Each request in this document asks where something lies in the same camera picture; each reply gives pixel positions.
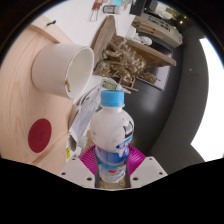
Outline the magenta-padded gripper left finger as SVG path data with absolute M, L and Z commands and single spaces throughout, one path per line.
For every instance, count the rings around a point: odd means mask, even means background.
M 96 188 L 99 177 L 94 149 L 92 146 L 78 157 L 70 158 L 59 176 L 84 188 Z

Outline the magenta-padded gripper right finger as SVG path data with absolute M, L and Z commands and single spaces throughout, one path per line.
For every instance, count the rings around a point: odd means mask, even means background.
M 129 188 L 140 188 L 167 176 L 153 156 L 146 157 L 133 146 L 129 146 L 126 173 Z

